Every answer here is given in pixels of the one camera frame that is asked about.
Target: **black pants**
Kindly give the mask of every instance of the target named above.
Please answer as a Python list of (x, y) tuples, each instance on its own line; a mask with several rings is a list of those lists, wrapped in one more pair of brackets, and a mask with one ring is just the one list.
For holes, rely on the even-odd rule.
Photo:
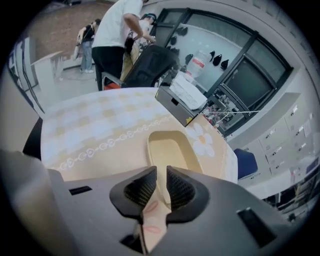
[(98, 90), (103, 90), (102, 72), (108, 72), (120, 79), (125, 49), (118, 46), (100, 46), (92, 48)]

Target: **white wall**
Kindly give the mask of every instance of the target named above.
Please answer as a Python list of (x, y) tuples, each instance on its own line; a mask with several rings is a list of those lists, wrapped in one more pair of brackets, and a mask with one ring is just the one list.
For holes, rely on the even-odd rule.
[[(320, 65), (307, 39), (271, 0), (150, 0), (142, 13), (159, 15), (163, 8), (191, 8), (223, 15), (258, 31), (268, 40), (294, 68), (279, 92), (264, 107), (270, 109), (285, 92), (299, 92), (309, 106), (313, 127), (320, 120)], [(250, 121), (229, 136), (232, 140), (240, 135), (266, 112), (256, 114)]]
[(0, 149), (20, 151), (39, 116), (21, 95), (7, 67), (0, 81)]

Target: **white napkin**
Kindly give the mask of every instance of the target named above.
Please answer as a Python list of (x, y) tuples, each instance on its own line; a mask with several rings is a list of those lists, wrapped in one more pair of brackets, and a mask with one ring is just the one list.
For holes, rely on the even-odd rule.
[(187, 81), (183, 72), (178, 72), (170, 90), (182, 100), (191, 110), (197, 110), (203, 106), (207, 98), (191, 82)]

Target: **chair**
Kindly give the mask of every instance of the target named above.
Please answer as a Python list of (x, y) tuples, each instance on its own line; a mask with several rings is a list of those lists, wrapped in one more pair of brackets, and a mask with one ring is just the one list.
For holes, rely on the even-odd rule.
[(105, 85), (108, 79), (122, 88), (154, 87), (156, 81), (177, 63), (179, 58), (175, 53), (153, 44), (142, 52), (124, 82), (107, 72), (102, 73), (102, 82)]
[(234, 151), (238, 159), (238, 180), (252, 175), (258, 171), (255, 155), (253, 153), (236, 149)]

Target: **checkered tablecloth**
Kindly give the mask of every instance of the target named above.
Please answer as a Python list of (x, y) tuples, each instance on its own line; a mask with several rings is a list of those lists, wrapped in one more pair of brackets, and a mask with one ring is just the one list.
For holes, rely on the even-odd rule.
[[(145, 147), (152, 131), (185, 129), (155, 99), (156, 92), (157, 88), (145, 87), (113, 89), (51, 107), (45, 113), (41, 132), (42, 162), (47, 168), (60, 171), (65, 180), (101, 177), (146, 166)], [(233, 165), (227, 161), (233, 152), (225, 141), (219, 140), (218, 147), (212, 160), (225, 161), (221, 164), (225, 169), (223, 177), (219, 178), (236, 182), (238, 170), (232, 170)]]

